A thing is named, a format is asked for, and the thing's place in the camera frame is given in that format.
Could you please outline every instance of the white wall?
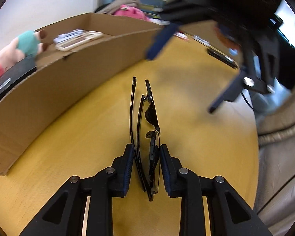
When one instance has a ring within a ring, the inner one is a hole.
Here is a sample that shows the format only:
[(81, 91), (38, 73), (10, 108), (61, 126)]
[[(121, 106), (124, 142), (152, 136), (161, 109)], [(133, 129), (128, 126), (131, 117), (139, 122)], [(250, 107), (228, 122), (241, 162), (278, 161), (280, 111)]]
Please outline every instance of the white wall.
[(0, 9), (0, 49), (24, 31), (94, 11), (97, 5), (98, 0), (7, 0)]
[(295, 14), (285, 0), (282, 0), (276, 13), (283, 20), (280, 30), (289, 40), (289, 43), (295, 47)]

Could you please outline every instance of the black cable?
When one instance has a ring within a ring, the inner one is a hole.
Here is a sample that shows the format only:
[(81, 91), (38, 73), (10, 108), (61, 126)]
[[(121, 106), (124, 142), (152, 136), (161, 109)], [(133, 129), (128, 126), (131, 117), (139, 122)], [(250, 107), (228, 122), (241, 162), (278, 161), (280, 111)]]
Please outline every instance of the black cable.
[(254, 111), (253, 107), (249, 104), (248, 100), (246, 99), (245, 95), (243, 92), (240, 93), (242, 97), (244, 98), (244, 101), (247, 103), (247, 105)]

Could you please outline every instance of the teal cloth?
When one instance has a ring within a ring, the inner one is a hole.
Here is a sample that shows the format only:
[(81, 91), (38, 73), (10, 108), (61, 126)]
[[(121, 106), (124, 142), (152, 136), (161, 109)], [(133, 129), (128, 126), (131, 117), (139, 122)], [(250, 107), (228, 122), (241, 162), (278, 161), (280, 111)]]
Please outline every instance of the teal cloth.
[(25, 56), (37, 55), (38, 44), (40, 41), (34, 35), (34, 31), (26, 31), (18, 36), (17, 48), (21, 50)]

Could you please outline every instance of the smartphone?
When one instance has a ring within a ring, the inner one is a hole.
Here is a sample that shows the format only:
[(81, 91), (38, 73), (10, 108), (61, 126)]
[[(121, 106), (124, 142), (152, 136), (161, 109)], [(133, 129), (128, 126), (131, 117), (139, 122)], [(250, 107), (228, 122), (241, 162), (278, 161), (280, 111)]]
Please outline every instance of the smartphone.
[(237, 69), (238, 66), (237, 64), (235, 63), (235, 61), (233, 59), (231, 59), (230, 57), (218, 52), (217, 50), (214, 50), (212, 48), (208, 48), (207, 49), (207, 53), (214, 57), (214, 58), (217, 58), (218, 60), (224, 62), (225, 64), (229, 65), (230, 67), (234, 68), (234, 69)]

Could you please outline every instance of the beige jacket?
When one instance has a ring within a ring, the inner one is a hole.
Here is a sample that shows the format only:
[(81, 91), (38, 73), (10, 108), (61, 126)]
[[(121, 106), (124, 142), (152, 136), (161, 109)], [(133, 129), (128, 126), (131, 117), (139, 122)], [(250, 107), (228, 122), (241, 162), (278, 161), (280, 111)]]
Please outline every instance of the beige jacket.
[(135, 8), (140, 8), (140, 0), (115, 0), (109, 5), (107, 5), (104, 9), (98, 11), (97, 13), (101, 14), (114, 14), (121, 5), (127, 5)]
[(259, 133), (259, 182), (254, 210), (274, 236), (295, 221), (295, 88)]

